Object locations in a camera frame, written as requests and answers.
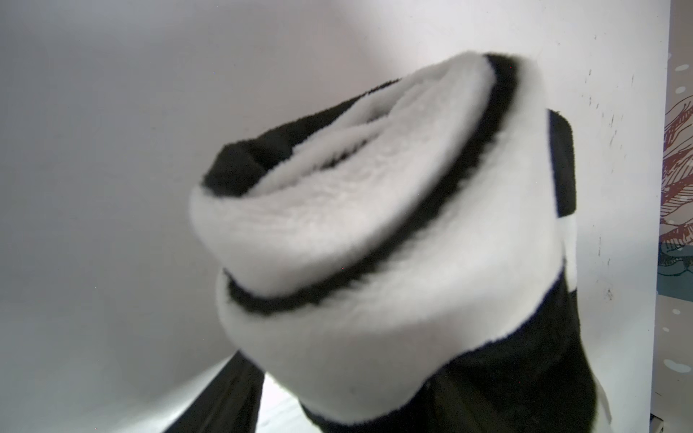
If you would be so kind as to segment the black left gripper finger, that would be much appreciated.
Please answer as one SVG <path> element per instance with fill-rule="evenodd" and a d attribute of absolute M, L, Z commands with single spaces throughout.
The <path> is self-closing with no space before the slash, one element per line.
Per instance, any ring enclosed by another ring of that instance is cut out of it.
<path fill-rule="evenodd" d="M 166 433 L 255 433 L 265 373 L 235 353 Z"/>

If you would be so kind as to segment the black white striped pillowcase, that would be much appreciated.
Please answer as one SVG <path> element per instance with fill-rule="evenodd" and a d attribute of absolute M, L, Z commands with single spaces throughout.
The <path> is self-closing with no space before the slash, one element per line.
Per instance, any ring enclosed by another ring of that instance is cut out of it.
<path fill-rule="evenodd" d="M 608 432 L 572 130 L 465 52 L 225 145 L 189 197 L 222 327 L 323 432 Z"/>

